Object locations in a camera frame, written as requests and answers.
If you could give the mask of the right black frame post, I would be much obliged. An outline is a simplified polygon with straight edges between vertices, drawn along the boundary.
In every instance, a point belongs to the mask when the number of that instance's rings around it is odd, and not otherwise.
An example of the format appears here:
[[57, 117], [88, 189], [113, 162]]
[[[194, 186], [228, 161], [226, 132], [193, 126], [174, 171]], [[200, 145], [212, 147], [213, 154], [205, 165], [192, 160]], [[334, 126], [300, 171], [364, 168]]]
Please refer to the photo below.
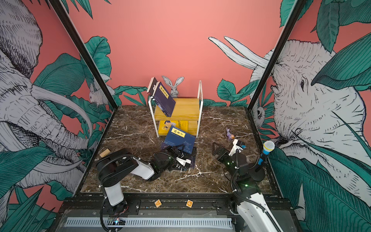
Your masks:
[[266, 81], [268, 80], [268, 78], [271, 76], [271, 72], [285, 46], [285, 43], [286, 41], [288, 40], [299, 16], [300, 16], [300, 13], [302, 12], [304, 6], [306, 4], [306, 1], [305, 0], [299, 0], [299, 1], [295, 1], [295, 4], [294, 4], [294, 7], [292, 8], [291, 12], [290, 12], [290, 15], [289, 15], [289, 18], [283, 28], [283, 31], [281, 33], [281, 36], [276, 44], [276, 47], [274, 48], [273, 50], [273, 53], [272, 53], [272, 56], [268, 62], [268, 65], [267, 67], [265, 68], [264, 70], [264, 73], [262, 75], [262, 78], [260, 79], [260, 82], [257, 86], [257, 89], [253, 95], [253, 98], [247, 108], [247, 111], [250, 112], [252, 111], [253, 109], [253, 106], [255, 105], [256, 101], [258, 100], [258, 97], [260, 95], [260, 93], [262, 92], [264, 86], [265, 86], [265, 83]]

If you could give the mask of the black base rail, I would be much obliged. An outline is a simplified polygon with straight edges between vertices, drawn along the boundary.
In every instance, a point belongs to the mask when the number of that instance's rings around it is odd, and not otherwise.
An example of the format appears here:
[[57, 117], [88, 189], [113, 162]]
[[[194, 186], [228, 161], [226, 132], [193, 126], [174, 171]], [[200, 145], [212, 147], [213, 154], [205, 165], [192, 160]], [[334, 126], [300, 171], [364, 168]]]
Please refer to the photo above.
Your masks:
[[[138, 215], [140, 210], [214, 210], [218, 215], [234, 216], [237, 206], [232, 202], [230, 193], [125, 193], [129, 205], [126, 215]], [[66, 210], [99, 210], [103, 195], [84, 193], [64, 201], [59, 214]], [[162, 205], [156, 208], [155, 201], [160, 199]], [[187, 200], [193, 201], [192, 208], [186, 206]]]

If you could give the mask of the left black frame post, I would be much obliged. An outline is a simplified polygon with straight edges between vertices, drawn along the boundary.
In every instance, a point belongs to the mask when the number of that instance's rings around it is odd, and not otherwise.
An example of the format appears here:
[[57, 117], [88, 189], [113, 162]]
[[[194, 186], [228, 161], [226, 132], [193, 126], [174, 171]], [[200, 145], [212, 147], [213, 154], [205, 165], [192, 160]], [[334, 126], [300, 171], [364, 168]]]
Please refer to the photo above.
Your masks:
[[116, 104], [114, 98], [112, 97], [111, 93], [109, 92], [105, 82], [103, 81], [100, 72], [90, 55], [87, 47], [83, 43], [81, 36], [79, 35], [76, 27], [72, 23], [70, 17], [68, 16], [67, 11], [64, 9], [63, 4], [61, 1], [57, 0], [50, 0], [50, 5], [52, 6], [53, 10], [57, 14], [58, 18], [60, 19], [61, 23], [63, 24], [65, 30], [69, 34], [71, 40], [73, 41], [74, 45], [78, 49], [80, 55], [82, 56], [84, 62], [86, 63], [89, 71], [92, 73], [93, 77], [97, 81], [98, 85], [102, 89], [104, 95], [106, 96], [107, 100], [111, 104], [114, 110], [118, 109], [118, 105]]

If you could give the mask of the left orange sticker tag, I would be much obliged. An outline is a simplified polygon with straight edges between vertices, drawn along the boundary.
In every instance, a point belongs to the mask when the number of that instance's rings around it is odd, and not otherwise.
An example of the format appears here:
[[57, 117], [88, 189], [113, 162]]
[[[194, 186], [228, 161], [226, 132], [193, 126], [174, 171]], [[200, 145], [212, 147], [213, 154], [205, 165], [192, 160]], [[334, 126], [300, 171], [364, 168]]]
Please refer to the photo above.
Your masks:
[[161, 205], [162, 205], [162, 202], [160, 201], [160, 199], [158, 199], [157, 201], [155, 201], [156, 208], [159, 208]]

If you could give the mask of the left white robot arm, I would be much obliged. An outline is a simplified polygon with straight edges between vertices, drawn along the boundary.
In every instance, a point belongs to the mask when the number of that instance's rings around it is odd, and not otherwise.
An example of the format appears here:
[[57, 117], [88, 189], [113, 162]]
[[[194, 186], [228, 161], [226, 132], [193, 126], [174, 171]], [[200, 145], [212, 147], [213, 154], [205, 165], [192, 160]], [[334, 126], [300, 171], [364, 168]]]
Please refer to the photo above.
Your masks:
[[126, 200], [121, 189], [121, 181], [129, 174], [154, 181], [166, 170], [186, 171], [191, 166], [191, 159], [175, 146], [153, 154], [150, 161], [143, 160], [124, 148], [111, 153], [96, 163], [97, 179], [109, 206], [116, 209], [125, 207]]

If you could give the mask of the dark purple bottom book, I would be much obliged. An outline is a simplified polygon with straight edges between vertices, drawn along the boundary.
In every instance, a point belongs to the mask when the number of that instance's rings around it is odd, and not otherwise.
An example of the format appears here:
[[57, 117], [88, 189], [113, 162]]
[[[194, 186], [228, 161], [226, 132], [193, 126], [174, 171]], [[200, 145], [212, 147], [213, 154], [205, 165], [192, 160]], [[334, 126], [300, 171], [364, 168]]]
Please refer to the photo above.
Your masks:
[[[184, 151], [179, 150], [181, 146], [178, 146], [177, 158], [182, 163], [183, 160], [189, 160], [188, 165], [184, 164], [187, 169], [192, 169], [195, 167], [196, 164], [196, 155], [197, 155], [197, 147], [193, 147], [193, 151], [191, 154], [186, 153]], [[183, 171], [183, 169], [178, 164], [173, 164], [171, 167], [168, 168], [169, 171], [177, 170]]]

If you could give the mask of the black frame post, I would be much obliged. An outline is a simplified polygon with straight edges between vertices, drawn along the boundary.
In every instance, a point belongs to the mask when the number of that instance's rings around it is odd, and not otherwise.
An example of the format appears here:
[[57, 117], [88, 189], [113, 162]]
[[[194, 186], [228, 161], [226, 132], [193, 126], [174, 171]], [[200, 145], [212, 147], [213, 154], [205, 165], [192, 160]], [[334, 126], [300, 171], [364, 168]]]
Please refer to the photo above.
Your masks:
[[289, 15], [289, 18], [283, 28], [283, 31], [281, 33], [281, 36], [276, 44], [276, 47], [274, 48], [273, 50], [273, 53], [272, 53], [272, 56], [268, 62], [268, 65], [267, 67], [265, 68], [264, 70], [264, 73], [262, 75], [262, 78], [260, 79], [260, 82], [257, 86], [257, 89], [253, 95], [253, 98], [247, 108], [247, 111], [250, 112], [252, 111], [253, 109], [253, 106], [255, 105], [256, 101], [258, 100], [258, 97], [260, 95], [260, 93], [262, 92], [264, 86], [265, 86], [265, 83], [266, 81], [268, 80], [268, 78], [271, 76], [271, 72], [285, 46], [285, 43], [286, 41], [288, 40], [299, 16], [300, 16], [300, 13], [302, 12], [304, 6], [306, 4], [306, 1], [305, 0], [299, 0], [299, 1], [295, 1], [295, 4], [294, 4], [294, 7], [292, 8], [291, 12], [290, 12], [290, 15]]
[[93, 77], [97, 81], [98, 85], [102, 89], [104, 95], [106, 96], [107, 100], [111, 104], [114, 110], [118, 109], [118, 105], [116, 104], [114, 98], [112, 97], [111, 93], [109, 92], [105, 82], [103, 81], [100, 72], [90, 55], [87, 47], [83, 43], [81, 36], [79, 35], [76, 27], [72, 23], [70, 17], [68, 16], [67, 11], [64, 9], [63, 4], [61, 1], [57, 0], [50, 0], [50, 5], [52, 6], [53, 10], [57, 14], [58, 18], [60, 19], [61, 23], [63, 24], [65, 30], [69, 34], [71, 40], [73, 41], [74, 45], [78, 49], [80, 55], [82, 56], [84, 62], [86, 63], [89, 71], [92, 73]]

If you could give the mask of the yellow cartoon cover book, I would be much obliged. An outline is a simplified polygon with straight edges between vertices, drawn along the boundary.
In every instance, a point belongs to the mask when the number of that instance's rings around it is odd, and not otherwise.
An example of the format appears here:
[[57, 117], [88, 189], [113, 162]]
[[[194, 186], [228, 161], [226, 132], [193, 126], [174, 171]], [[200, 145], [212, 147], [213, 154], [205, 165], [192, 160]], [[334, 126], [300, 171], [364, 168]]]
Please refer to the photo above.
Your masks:
[[159, 122], [159, 136], [166, 136], [171, 126], [177, 127], [185, 132], [188, 132], [188, 121], [184, 120], [161, 120]]

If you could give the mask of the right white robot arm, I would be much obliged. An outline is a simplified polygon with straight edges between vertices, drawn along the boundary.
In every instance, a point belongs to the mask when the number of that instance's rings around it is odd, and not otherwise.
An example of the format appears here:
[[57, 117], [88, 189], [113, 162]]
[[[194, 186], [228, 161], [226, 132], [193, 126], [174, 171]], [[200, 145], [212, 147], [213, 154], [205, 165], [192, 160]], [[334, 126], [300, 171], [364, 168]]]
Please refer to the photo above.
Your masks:
[[275, 144], [266, 141], [256, 162], [249, 164], [242, 150], [244, 142], [233, 141], [231, 151], [220, 144], [212, 143], [212, 154], [225, 165], [230, 173], [230, 185], [233, 194], [232, 212], [245, 221], [252, 232], [281, 232], [282, 228], [270, 211], [257, 183], [265, 178], [264, 166], [268, 155], [274, 151]]

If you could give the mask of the blue microphone on stand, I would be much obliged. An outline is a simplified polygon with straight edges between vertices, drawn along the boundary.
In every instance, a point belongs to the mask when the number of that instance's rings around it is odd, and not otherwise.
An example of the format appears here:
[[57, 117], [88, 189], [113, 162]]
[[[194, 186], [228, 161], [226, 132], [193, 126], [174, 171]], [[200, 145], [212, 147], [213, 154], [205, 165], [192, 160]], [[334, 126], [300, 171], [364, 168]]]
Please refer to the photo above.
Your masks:
[[267, 163], [268, 155], [275, 149], [273, 141], [266, 141], [263, 144], [261, 155], [257, 158], [255, 163], [248, 164], [248, 179], [247, 181], [261, 182], [265, 178], [264, 166]]

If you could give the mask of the small wooden block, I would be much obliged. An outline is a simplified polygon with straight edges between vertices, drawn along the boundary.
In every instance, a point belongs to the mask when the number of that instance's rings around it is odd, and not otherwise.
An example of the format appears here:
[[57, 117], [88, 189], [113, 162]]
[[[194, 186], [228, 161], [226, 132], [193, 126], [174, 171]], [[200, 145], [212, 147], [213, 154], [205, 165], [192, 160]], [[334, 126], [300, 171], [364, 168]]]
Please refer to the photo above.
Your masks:
[[109, 149], [106, 149], [106, 150], [104, 150], [103, 152], [101, 152], [100, 154], [99, 154], [99, 156], [101, 157], [101, 158], [104, 158], [104, 157], [106, 157], [107, 155], [109, 155], [111, 153], [111, 151], [109, 150]]

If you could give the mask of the blue book yellow label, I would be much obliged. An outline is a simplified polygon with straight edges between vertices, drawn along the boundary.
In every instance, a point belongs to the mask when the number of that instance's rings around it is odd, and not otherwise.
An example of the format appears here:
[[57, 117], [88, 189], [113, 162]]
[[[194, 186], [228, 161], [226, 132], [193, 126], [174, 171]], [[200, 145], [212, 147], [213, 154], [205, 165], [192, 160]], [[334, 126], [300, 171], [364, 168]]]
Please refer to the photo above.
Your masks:
[[196, 137], [175, 126], [171, 126], [164, 143], [168, 146], [177, 147], [180, 151], [191, 154], [193, 152]]

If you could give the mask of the purple book yellow label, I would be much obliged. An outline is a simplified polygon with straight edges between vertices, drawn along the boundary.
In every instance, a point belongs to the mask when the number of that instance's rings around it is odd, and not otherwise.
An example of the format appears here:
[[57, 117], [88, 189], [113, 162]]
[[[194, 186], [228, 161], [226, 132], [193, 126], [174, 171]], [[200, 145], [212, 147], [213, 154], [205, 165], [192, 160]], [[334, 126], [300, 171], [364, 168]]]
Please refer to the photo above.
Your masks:
[[171, 117], [175, 108], [175, 100], [171, 97], [161, 82], [155, 85], [154, 93], [152, 95], [156, 104], [166, 117]]

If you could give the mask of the white wooden two-tier shelf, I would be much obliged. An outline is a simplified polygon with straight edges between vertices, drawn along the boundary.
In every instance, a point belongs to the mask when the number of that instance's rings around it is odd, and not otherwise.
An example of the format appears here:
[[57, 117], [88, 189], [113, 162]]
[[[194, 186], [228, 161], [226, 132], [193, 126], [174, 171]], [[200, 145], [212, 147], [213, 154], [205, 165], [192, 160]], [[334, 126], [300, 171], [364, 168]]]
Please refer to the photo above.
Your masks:
[[159, 137], [158, 132], [158, 121], [162, 120], [180, 120], [188, 121], [188, 133], [196, 136], [198, 138], [200, 131], [200, 123], [203, 111], [203, 86], [202, 81], [199, 81], [198, 96], [197, 98], [175, 98], [175, 107], [172, 117], [166, 117], [164, 113], [160, 110], [158, 106], [155, 110], [151, 106], [151, 101], [153, 99], [149, 98], [148, 104], [154, 123], [155, 131], [157, 137]]

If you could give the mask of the small purple toy figure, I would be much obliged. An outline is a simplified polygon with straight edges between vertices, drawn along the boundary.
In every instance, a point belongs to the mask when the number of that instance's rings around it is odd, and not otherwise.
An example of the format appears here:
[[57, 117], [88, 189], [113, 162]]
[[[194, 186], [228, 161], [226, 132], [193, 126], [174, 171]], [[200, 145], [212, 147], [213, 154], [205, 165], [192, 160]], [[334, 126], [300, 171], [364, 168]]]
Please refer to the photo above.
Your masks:
[[229, 128], [226, 128], [226, 137], [229, 141], [232, 141], [235, 139], [235, 136], [231, 133]]

